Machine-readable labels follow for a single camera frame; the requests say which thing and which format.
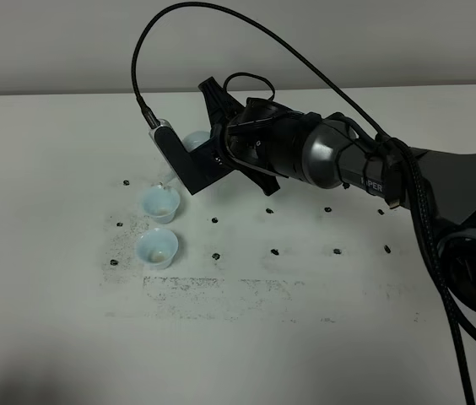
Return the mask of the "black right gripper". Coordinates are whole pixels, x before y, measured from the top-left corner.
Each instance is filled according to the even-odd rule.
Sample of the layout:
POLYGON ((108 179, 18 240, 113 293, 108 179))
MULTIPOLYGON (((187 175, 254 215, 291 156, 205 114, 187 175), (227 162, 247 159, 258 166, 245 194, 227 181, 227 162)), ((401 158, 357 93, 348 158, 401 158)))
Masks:
POLYGON ((266 196, 280 189, 277 177, 319 184, 311 172, 317 113, 302 113, 272 100, 249 98, 242 105, 214 77, 198 85, 210 126, 222 127, 222 149, 240 171, 266 196))

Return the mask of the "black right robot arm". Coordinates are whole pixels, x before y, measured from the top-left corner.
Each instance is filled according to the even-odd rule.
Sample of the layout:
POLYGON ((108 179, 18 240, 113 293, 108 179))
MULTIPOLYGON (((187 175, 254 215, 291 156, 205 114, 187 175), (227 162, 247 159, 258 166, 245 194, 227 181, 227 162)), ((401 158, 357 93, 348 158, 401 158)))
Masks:
POLYGON ((211 125, 209 171, 238 170, 266 195, 291 178, 322 189, 355 186, 406 208, 425 268, 446 313, 466 403, 474 403, 462 338, 476 342, 463 309, 476 312, 476 154, 411 148, 378 131, 368 135, 342 113, 301 113, 273 98, 232 97, 225 84, 200 84, 211 125))

